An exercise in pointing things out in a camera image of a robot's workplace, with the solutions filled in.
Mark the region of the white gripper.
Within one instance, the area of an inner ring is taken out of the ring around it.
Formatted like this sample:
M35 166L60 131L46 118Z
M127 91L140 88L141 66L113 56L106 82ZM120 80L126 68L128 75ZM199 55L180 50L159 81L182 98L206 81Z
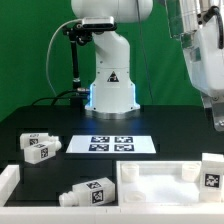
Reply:
M190 81L203 93L203 107L215 130L224 132L224 17L201 17L200 24L181 33L181 45Z

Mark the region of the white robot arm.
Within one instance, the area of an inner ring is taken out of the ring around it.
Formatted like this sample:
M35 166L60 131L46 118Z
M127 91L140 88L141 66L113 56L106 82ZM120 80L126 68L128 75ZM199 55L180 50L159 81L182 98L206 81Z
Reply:
M224 0L160 0L170 37L181 43L192 86L224 132ZM95 78L85 111L103 119L124 119L140 111L130 77L132 47L116 28L148 19L154 0L71 0L79 43L92 41Z

